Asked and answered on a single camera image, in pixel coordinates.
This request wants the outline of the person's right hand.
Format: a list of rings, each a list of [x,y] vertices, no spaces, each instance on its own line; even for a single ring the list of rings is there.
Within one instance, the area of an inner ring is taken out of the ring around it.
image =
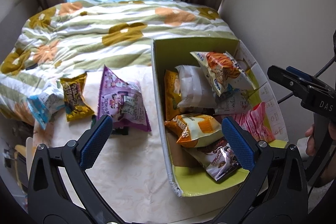
[[[311,125],[305,132],[305,136],[308,138],[306,144],[306,154],[308,156],[314,156],[316,154],[315,140],[314,140],[314,124]]]

